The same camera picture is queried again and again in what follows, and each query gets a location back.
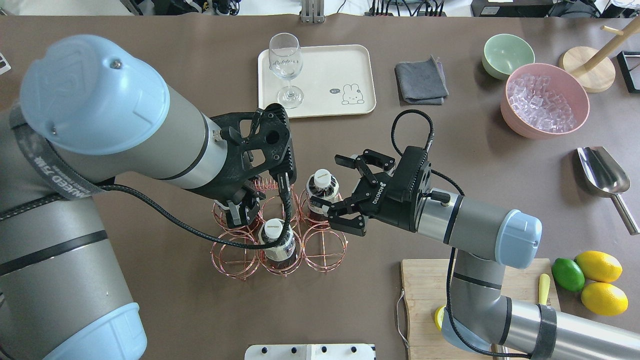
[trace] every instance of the brown tabletop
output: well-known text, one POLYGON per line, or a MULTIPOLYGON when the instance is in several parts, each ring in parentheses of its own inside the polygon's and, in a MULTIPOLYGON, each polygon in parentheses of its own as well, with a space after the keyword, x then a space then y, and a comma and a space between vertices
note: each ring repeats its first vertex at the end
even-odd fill
MULTIPOLYGON (((371 54, 376 109, 366 115, 294 119, 299 178, 325 167, 342 189, 352 189, 357 173, 337 167, 333 155, 370 148, 393 156, 394 117, 408 108, 426 111, 435 123, 433 168, 456 180, 469 197, 540 218, 538 258, 572 258, 593 249, 620 260, 624 272, 615 285, 629 297, 626 313, 594 315, 578 295, 560 290, 562 309, 640 332, 640 237, 628 235, 610 200, 586 191, 574 158, 576 147, 606 146, 635 184, 640 179, 640 98, 627 92, 614 61, 616 81, 609 90, 589 95, 591 115, 581 129, 553 140, 529 140, 504 123, 499 111, 504 82, 491 78, 480 61, 485 40, 496 33, 524 38, 536 61, 556 64, 571 47, 604 45, 612 35, 599 30, 601 25, 621 28, 627 22, 335 15, 321 25, 303 25, 294 15, 0 17, 0 51, 13 67, 0 76, 0 109, 16 100, 31 61, 53 42, 79 33, 115 41, 209 116, 257 107, 257 55, 275 33, 292 32, 303 46, 361 44, 371 54), (394 65, 431 54, 442 60, 451 94, 443 106, 409 106, 399 99, 394 65)), ((621 49, 639 47, 635 37, 621 49)), ((423 145, 424 121, 403 120, 397 131, 400 147, 423 145)), ((220 231, 208 199, 137 174, 124 174, 118 182, 141 190, 190 225, 220 231)), ((439 179, 433 184, 451 190, 439 179)), ((302 181, 296 186, 302 189, 302 181)), ((632 186, 624 198, 640 217, 640 188, 632 186)), ((109 193, 96 201, 140 304, 148 337, 145 359, 242 359, 251 344, 342 342, 374 343, 378 359, 403 359, 394 316, 400 261, 449 255, 441 243, 371 221, 365 238, 348 236, 346 258, 335 271, 321 274, 303 265, 286 278, 261 270, 242 282, 211 265, 211 243, 178 229, 137 199, 109 193)))

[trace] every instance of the light blue joint cap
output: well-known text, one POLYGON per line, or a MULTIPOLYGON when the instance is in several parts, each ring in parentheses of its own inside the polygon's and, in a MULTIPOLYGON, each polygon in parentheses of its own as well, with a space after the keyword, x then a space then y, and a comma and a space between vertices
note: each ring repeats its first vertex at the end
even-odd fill
POLYGON ((53 144, 85 155, 115 154, 144 142, 164 122, 169 103, 156 70, 95 35, 50 46, 20 88, 27 123, 53 144))
POLYGON ((132 302, 78 331, 44 360, 138 360, 147 348, 147 335, 132 302))
MULTIPOLYGON (((462 323, 457 321, 455 318, 453 319, 453 321, 456 323, 456 329, 462 335, 462 337, 465 339, 467 343, 470 343, 471 345, 477 348, 480 348, 482 350, 486 350, 486 351, 491 350, 491 344, 489 344, 487 341, 485 341, 484 339, 476 335, 474 332, 469 330, 466 326, 462 325, 462 323)), ((451 322, 449 321, 449 311, 447 310, 446 307, 444 309, 444 319, 442 321, 442 336, 451 345, 457 348, 461 348, 462 350, 477 354, 477 352, 472 350, 470 347, 466 346, 462 342, 462 340, 460 340, 458 335, 456 335, 456 333, 453 331, 453 327, 451 326, 451 322)))
POLYGON ((504 218, 495 242, 495 260, 498 264, 524 269, 536 257, 542 223, 538 218, 511 210, 504 218))

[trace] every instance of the metal scoop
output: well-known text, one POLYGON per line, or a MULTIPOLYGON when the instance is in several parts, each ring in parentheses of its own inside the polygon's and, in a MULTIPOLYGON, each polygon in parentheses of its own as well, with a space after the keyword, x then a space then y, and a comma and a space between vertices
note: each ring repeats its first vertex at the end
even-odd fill
POLYGON ((610 197, 613 200, 629 234, 640 234, 638 225, 621 196, 623 192, 629 190, 631 185, 625 171, 604 147, 579 147, 576 150, 584 169, 584 175, 591 187, 599 196, 610 197))

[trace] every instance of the gray cloth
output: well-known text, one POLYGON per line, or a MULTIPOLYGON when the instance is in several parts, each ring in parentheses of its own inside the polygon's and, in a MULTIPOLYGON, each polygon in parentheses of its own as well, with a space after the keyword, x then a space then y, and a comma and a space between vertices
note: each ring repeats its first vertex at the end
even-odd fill
POLYGON ((442 105, 449 95, 442 64, 433 56, 427 61, 396 65, 396 78, 404 101, 413 105, 442 105))

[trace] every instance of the wine glass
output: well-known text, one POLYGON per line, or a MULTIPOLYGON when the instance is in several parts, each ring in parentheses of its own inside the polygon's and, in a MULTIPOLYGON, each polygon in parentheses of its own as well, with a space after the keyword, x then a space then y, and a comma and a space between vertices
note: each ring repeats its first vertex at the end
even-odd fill
POLYGON ((271 38, 269 69, 287 82, 287 86, 278 92, 278 102, 287 109, 293 109, 302 104, 305 94, 297 86, 291 86, 291 80, 302 71, 302 51, 298 38, 290 33, 279 33, 271 38))

